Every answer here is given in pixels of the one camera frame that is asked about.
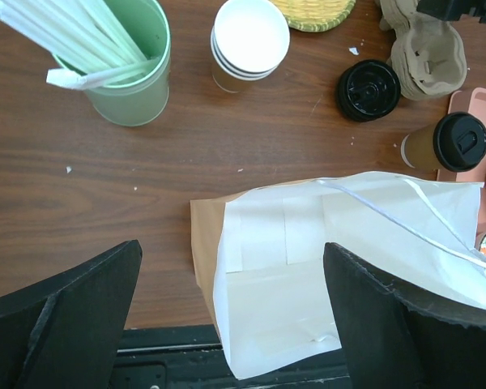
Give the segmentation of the brown paper bag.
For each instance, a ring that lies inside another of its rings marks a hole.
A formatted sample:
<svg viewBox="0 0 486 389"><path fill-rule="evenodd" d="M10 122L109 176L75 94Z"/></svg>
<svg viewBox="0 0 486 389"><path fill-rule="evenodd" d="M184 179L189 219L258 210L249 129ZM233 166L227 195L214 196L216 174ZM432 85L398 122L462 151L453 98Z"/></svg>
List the brown paper bag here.
<svg viewBox="0 0 486 389"><path fill-rule="evenodd" d="M228 368L256 378L343 347L358 288L339 251L486 312L483 184L368 171L190 202L195 278Z"/></svg>

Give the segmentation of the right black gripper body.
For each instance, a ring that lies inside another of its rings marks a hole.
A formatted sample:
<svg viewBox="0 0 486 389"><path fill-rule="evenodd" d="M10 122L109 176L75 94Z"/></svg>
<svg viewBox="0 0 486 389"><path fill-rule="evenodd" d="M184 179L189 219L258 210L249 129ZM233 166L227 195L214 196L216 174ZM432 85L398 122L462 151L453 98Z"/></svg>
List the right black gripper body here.
<svg viewBox="0 0 486 389"><path fill-rule="evenodd" d="M420 0L416 10L442 21L459 21L469 15L486 24L486 0Z"/></svg>

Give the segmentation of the black coffee cup lid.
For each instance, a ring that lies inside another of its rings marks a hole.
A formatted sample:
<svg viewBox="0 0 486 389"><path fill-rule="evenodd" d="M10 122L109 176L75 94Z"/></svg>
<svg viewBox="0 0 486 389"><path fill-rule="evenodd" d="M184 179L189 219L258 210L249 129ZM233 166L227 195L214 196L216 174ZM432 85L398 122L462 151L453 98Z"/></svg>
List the black coffee cup lid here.
<svg viewBox="0 0 486 389"><path fill-rule="evenodd" d="M434 132L434 150L442 166L455 173L475 168L486 155L486 127L466 112L449 113Z"/></svg>

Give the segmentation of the brown paper coffee cup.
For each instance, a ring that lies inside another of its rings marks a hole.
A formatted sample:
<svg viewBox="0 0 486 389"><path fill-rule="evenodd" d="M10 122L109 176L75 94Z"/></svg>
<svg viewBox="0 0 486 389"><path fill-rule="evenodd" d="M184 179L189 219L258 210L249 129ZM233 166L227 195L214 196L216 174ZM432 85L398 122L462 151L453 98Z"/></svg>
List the brown paper coffee cup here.
<svg viewBox="0 0 486 389"><path fill-rule="evenodd" d="M443 166L434 150L436 124L415 130L405 136L401 144L401 157L413 169L432 172Z"/></svg>

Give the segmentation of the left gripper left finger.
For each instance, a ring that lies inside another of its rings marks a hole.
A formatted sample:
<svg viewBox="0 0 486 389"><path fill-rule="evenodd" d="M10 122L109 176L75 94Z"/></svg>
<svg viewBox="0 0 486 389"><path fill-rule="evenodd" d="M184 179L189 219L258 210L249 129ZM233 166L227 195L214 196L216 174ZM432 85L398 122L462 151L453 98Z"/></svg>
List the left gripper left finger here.
<svg viewBox="0 0 486 389"><path fill-rule="evenodd" d="M106 388L141 262L127 241L0 297L0 388Z"/></svg>

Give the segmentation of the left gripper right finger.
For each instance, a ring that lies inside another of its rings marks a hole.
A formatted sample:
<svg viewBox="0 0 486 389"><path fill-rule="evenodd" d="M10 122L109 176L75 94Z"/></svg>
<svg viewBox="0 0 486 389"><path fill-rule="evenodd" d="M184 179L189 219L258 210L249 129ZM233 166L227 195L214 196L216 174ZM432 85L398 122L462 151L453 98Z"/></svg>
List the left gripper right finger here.
<svg viewBox="0 0 486 389"><path fill-rule="evenodd" d="M324 276L354 388L486 388L486 310L327 243Z"/></svg>

